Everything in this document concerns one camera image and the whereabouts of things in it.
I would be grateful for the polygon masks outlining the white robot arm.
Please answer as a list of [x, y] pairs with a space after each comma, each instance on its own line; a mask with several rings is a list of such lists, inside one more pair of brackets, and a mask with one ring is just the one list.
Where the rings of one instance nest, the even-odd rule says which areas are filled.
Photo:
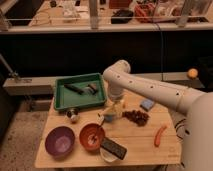
[[130, 70], [126, 60], [104, 70], [109, 99], [120, 100], [127, 89], [186, 115], [181, 171], [213, 171], [213, 92], [137, 77]]

